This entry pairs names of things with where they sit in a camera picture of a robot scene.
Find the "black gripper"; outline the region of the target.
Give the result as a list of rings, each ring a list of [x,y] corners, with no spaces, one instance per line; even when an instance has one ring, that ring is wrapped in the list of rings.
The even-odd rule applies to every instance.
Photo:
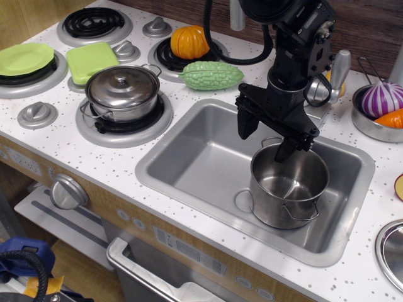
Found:
[[[319,129],[304,110],[306,87],[306,82],[286,85],[272,76],[266,88],[240,84],[236,99],[240,138],[246,140],[263,123],[284,138],[276,151],[276,162],[285,161],[296,150],[310,150]]]

